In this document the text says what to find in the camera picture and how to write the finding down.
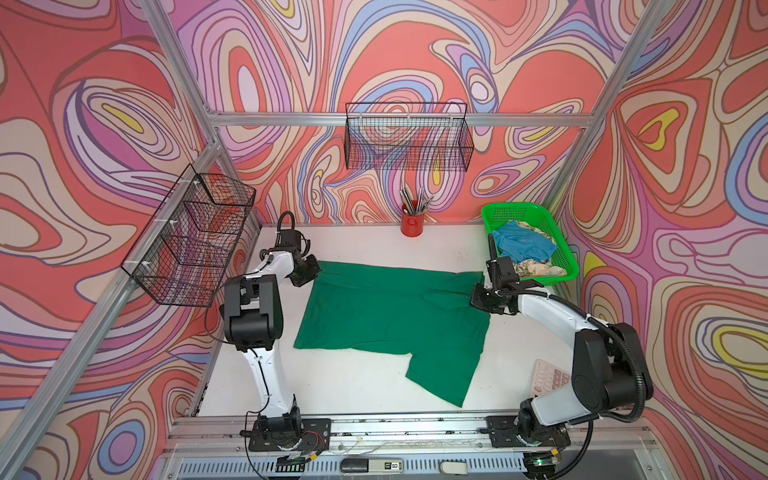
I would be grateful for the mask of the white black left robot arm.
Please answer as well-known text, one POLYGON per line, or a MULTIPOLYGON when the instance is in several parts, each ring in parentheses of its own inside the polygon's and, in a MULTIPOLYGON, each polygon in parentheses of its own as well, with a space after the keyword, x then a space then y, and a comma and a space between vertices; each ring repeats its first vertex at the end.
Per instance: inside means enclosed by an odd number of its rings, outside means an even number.
POLYGON ((279 286, 289 280, 300 288, 317 278, 321 267, 310 248, 311 241, 296 228, 294 213, 285 211, 277 221, 274 246, 260 252, 255 269, 223 285, 222 342, 245 358, 259 395, 258 406, 246 412, 243 430, 250 452, 296 451, 306 444, 279 352, 285 323, 279 286))

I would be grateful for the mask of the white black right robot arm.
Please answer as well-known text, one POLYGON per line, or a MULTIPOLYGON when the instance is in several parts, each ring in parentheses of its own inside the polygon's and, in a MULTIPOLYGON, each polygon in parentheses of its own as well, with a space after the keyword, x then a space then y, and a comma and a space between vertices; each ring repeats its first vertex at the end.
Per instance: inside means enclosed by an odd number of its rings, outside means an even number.
POLYGON ((603 418, 622 423, 641 419, 654 386, 637 331, 628 323, 609 324, 570 301, 549 293, 536 280, 523 280, 513 261, 487 236, 488 286, 478 283, 470 305, 497 315, 527 316, 546 327, 572 352, 570 381, 520 403, 506 427, 491 431, 513 435, 526 446, 569 443, 566 427, 603 418))

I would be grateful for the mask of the green t shirt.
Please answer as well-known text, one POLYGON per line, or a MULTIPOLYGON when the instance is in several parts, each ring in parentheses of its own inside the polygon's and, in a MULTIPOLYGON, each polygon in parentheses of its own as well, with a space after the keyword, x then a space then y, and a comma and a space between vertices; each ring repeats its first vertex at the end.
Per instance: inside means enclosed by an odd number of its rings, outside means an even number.
POLYGON ((470 304, 482 272, 333 261, 320 267, 295 348, 407 355, 407 379, 463 406, 490 326, 489 313, 470 304))

